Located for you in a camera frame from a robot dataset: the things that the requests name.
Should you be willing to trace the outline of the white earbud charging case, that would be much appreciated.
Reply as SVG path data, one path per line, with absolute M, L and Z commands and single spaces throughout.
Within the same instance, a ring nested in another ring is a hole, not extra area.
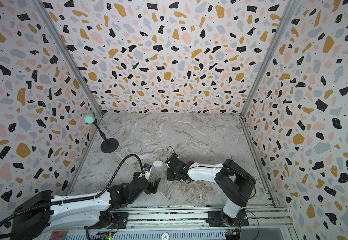
M 155 168 L 161 168 L 162 166 L 163 166 L 163 162 L 162 161 L 154 161 L 153 162 L 153 166 L 155 167 Z

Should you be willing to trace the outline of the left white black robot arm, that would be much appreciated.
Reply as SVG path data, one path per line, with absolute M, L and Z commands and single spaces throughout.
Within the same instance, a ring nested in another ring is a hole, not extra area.
M 10 239 L 32 240 L 44 232 L 76 227 L 104 229 L 116 219 L 113 210 L 132 204 L 141 193 L 155 194 L 160 181 L 150 182 L 148 177 L 136 172 L 129 184 L 111 186 L 96 199 L 92 195 L 80 195 L 80 201 L 74 202 L 74 197 L 56 196 L 56 201 L 62 204 L 35 210 L 36 204 L 51 203 L 50 192 L 38 194 L 16 209 L 24 213 L 14 218 Z

